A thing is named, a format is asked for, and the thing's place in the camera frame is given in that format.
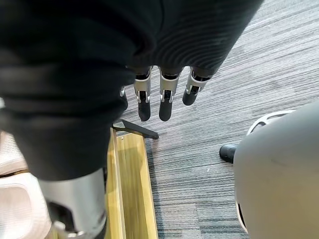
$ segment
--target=floor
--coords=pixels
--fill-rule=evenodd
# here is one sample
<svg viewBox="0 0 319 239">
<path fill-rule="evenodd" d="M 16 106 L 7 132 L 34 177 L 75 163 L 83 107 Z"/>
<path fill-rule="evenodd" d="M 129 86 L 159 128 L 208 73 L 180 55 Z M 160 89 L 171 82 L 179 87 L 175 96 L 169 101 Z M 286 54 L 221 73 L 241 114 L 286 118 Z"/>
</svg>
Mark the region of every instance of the floor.
<svg viewBox="0 0 319 239">
<path fill-rule="evenodd" d="M 179 80 L 172 117 L 158 117 L 159 71 L 152 71 L 149 121 L 140 122 L 133 87 L 123 118 L 155 130 L 147 151 L 160 239 L 248 239 L 234 205 L 232 165 L 222 144 L 239 142 L 258 117 L 319 97 L 319 2 L 266 0 L 192 106 Z"/>
</svg>

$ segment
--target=metal bracket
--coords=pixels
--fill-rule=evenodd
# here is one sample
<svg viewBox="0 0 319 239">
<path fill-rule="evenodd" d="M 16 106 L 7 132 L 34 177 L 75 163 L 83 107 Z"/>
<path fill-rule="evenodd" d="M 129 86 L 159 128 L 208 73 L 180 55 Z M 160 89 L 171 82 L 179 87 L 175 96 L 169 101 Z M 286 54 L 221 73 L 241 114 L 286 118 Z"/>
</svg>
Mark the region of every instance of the metal bracket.
<svg viewBox="0 0 319 239">
<path fill-rule="evenodd" d="M 115 129 L 115 131 L 125 131 L 129 133 L 135 133 L 138 135 L 142 135 L 144 138 L 152 138 L 152 139 L 158 139 L 159 134 L 149 130 L 147 128 L 138 126 L 137 124 L 128 122 L 124 119 L 119 119 L 115 123 L 113 123 L 112 128 Z"/>
</svg>

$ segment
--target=black plastic piece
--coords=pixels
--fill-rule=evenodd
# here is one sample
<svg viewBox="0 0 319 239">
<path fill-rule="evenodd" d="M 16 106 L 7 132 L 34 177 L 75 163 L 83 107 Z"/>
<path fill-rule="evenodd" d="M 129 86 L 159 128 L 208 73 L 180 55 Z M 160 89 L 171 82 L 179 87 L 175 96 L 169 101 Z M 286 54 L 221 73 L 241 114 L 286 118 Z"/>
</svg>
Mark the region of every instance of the black plastic piece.
<svg viewBox="0 0 319 239">
<path fill-rule="evenodd" d="M 141 121 L 148 121 L 151 117 L 151 105 L 150 103 L 146 103 L 145 100 L 141 100 L 139 103 L 139 116 Z"/>
<path fill-rule="evenodd" d="M 162 121 L 168 121 L 171 116 L 171 107 L 173 102 L 169 102 L 169 98 L 164 98 L 164 102 L 160 102 L 159 106 L 159 118 Z"/>
<path fill-rule="evenodd" d="M 147 128 L 138 126 L 137 124 L 128 122 L 124 119 L 119 119 L 115 123 L 113 123 L 113 129 L 116 131 L 125 131 L 130 133 L 135 133 L 142 135 L 144 138 L 152 138 L 152 139 L 158 139 L 159 134 L 149 130 Z"/>
<path fill-rule="evenodd" d="M 47 201 L 46 204 L 48 206 L 48 212 L 52 222 L 62 222 L 65 224 L 65 230 L 67 232 L 76 232 L 72 212 L 68 208 L 54 202 Z"/>
<path fill-rule="evenodd" d="M 151 117 L 151 105 L 146 103 L 146 92 L 140 92 L 141 103 L 139 103 L 139 116 L 141 121 L 147 121 Z"/>
<path fill-rule="evenodd" d="M 234 163 L 234 154 L 237 149 L 237 144 L 225 144 L 219 149 L 219 156 L 228 163 Z"/>
<path fill-rule="evenodd" d="M 196 97 L 197 97 L 196 92 L 190 92 L 190 94 L 188 94 L 185 90 L 184 95 L 183 95 L 184 105 L 186 105 L 186 106 L 192 105 L 195 102 Z"/>
</svg>

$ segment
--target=black fabric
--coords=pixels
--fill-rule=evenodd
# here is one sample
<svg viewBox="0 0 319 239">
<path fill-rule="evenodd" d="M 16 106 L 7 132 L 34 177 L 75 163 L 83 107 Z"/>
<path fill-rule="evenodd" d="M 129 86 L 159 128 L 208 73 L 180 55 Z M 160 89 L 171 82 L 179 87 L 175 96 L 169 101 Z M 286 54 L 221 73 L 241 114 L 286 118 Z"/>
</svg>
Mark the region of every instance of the black fabric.
<svg viewBox="0 0 319 239">
<path fill-rule="evenodd" d="M 32 174 L 105 166 L 127 65 L 216 72 L 261 0 L 0 0 L 0 128 Z"/>
<path fill-rule="evenodd" d="M 0 128 L 32 174 L 105 166 L 109 127 L 127 107 L 120 88 L 135 78 L 126 65 L 154 48 L 161 18 L 158 0 L 0 0 Z"/>
</svg>

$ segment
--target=wooden plank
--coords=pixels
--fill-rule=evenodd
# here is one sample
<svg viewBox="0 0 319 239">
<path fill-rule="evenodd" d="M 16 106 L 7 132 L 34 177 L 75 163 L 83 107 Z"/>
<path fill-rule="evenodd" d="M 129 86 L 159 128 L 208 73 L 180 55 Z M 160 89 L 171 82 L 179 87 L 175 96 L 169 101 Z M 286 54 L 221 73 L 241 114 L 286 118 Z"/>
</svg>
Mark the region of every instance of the wooden plank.
<svg viewBox="0 0 319 239">
<path fill-rule="evenodd" d="M 111 138 L 107 156 L 108 180 L 105 197 L 108 221 L 105 239 L 126 239 L 116 132 L 113 129 L 110 130 Z"/>
<path fill-rule="evenodd" d="M 117 137 L 127 239 L 157 239 L 153 195 L 144 138 Z"/>
</svg>

